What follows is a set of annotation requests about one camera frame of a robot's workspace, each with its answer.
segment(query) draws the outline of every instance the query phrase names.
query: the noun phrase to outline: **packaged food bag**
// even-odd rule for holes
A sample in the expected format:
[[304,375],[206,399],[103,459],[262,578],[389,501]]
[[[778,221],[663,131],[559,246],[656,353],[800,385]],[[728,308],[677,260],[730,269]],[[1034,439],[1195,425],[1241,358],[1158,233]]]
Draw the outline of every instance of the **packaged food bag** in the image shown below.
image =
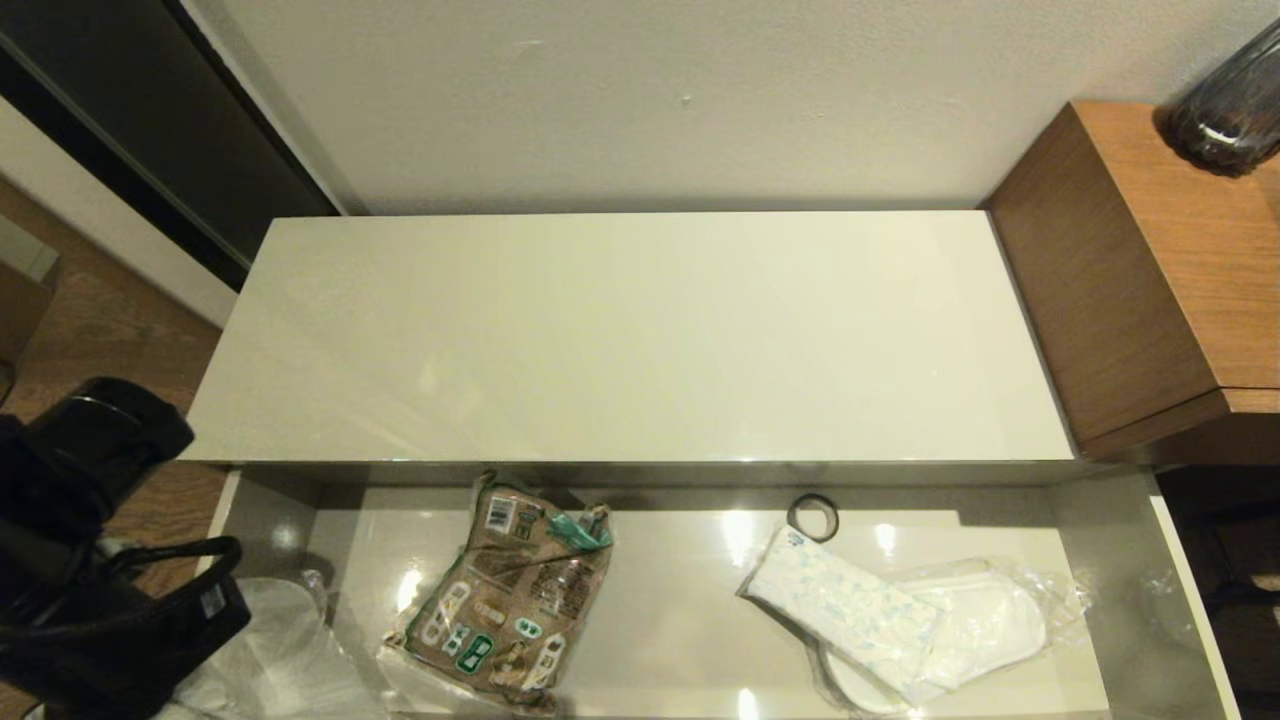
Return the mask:
[[607,506],[573,519],[489,473],[466,547],[402,614],[387,646],[454,693],[518,715],[556,715],[549,689],[582,632],[612,546]]

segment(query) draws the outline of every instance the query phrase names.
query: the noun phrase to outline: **dark glass jar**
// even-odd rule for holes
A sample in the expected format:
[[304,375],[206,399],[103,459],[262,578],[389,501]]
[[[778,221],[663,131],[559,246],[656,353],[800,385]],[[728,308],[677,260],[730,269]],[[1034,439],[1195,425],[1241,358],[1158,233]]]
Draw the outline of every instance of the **dark glass jar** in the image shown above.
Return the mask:
[[1280,20],[1156,115],[1179,155],[1239,177],[1280,150]]

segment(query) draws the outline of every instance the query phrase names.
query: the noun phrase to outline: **open drawer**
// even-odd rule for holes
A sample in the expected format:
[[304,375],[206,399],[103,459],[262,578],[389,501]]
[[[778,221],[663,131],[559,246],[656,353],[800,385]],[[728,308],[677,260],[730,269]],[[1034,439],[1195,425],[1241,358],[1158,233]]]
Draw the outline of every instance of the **open drawer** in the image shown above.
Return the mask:
[[[1052,468],[529,468],[547,492],[614,509],[609,577],[559,693],[579,717],[846,716],[815,689],[803,643],[733,596],[785,509],[817,489],[841,507],[828,547],[868,570],[996,555],[1088,591],[1088,637],[913,717],[1239,717],[1152,477],[1119,468],[1062,480]],[[417,584],[443,575],[465,542],[477,473],[252,465],[232,474],[212,530],[244,543],[242,577],[324,573],[339,642],[385,689],[374,652]],[[984,473],[1001,484],[974,484]],[[904,486],[911,475],[931,484]]]

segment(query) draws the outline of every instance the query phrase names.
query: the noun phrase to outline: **wooden cabinet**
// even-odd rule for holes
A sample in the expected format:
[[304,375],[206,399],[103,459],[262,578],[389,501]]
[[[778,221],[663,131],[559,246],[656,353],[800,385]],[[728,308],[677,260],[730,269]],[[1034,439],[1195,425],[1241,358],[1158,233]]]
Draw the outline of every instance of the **wooden cabinet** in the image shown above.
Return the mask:
[[1280,161],[1229,179],[1153,108],[1074,102],[988,201],[1079,450],[1280,461]]

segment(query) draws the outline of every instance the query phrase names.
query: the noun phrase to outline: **black tape roll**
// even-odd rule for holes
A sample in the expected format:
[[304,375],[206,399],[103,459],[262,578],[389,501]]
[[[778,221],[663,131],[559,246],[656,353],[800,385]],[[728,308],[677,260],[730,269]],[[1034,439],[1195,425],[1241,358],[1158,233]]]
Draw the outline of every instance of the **black tape roll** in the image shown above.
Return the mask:
[[[822,510],[822,514],[827,516],[827,532],[819,537],[806,533],[796,520],[796,512],[804,510],[806,506],[817,506]],[[787,524],[800,532],[804,537],[822,543],[836,537],[836,533],[840,532],[840,512],[836,511],[836,503],[832,502],[829,497],[815,492],[808,492],[797,497],[795,502],[791,503],[791,507],[787,507]]]

